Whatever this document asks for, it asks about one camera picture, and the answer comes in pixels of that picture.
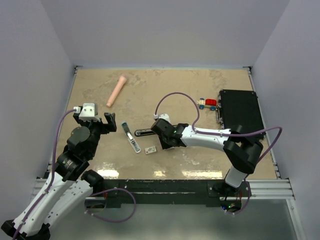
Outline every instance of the black box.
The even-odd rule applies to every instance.
[[[246,133],[264,129],[258,96],[254,91],[222,89],[218,94],[216,120],[223,129],[236,128],[241,125]],[[264,139],[265,132],[256,136]]]

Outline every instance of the white wall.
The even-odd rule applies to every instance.
[[[319,9],[318,0],[290,0],[253,66],[266,124],[283,126],[274,154],[310,240],[320,234]]]
[[[72,64],[39,0],[0,1],[0,224],[29,204],[49,161]],[[0,239],[5,237],[0,230]]]
[[[86,67],[252,66],[289,0],[41,0]]]

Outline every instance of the tabletop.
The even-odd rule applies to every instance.
[[[108,108],[107,100],[119,76],[126,75],[114,104]],[[176,147],[162,150],[156,135],[135,137],[141,148],[135,153],[127,140],[121,123],[126,121],[132,132],[149,129],[159,100],[171,92],[183,92],[195,101],[200,98],[217,99],[221,89],[252,91],[248,73],[244,69],[79,69],[71,91],[67,109],[83,103],[97,103],[98,115],[115,113],[117,132],[101,135],[89,169],[105,179],[222,179],[231,163],[224,152],[204,147]],[[171,123],[188,123],[197,117],[193,103],[183,95],[167,97],[159,107],[167,113]],[[63,122],[57,145],[57,156],[62,153],[71,131],[78,124],[72,116]],[[205,129],[220,129],[216,112],[200,110],[195,125]],[[263,140],[265,151],[268,143]],[[146,154],[145,148],[155,146],[155,153]],[[249,179],[276,179],[272,156],[267,154],[257,165]]]

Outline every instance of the pink cylinder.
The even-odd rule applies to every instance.
[[[116,84],[116,86],[115,86],[115,88],[114,88],[114,90],[113,90],[113,92],[112,92],[112,94],[111,94],[108,102],[106,103],[106,106],[107,106],[108,108],[110,108],[111,105],[114,103],[114,101],[115,101],[116,97],[118,96],[121,88],[123,87],[123,85],[124,85],[126,82],[127,82],[127,78],[125,78],[124,76],[120,76],[120,77],[119,77],[119,81],[118,81],[118,83]]]

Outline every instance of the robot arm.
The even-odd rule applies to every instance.
[[[16,234],[18,240],[48,240],[49,229],[56,222],[86,197],[102,189],[103,177],[93,170],[84,171],[95,156],[101,134],[117,130],[115,114],[105,113],[108,122],[105,124],[97,117],[95,103],[85,103],[74,109],[73,118],[80,126],[71,132],[63,153],[57,158],[52,186],[46,191],[53,177],[50,173],[29,206],[16,219],[5,221],[1,226],[7,235]]]
[[[151,130],[159,136],[163,149],[199,146],[225,152],[232,163],[232,167],[224,181],[234,192],[244,178],[254,172],[263,145],[254,137],[223,136],[223,134],[244,133],[241,126],[237,129],[223,130],[197,128],[201,132],[218,134],[209,135],[195,132],[192,126],[187,123],[179,123],[177,126],[173,126],[168,119],[167,114],[161,114],[151,127]]]

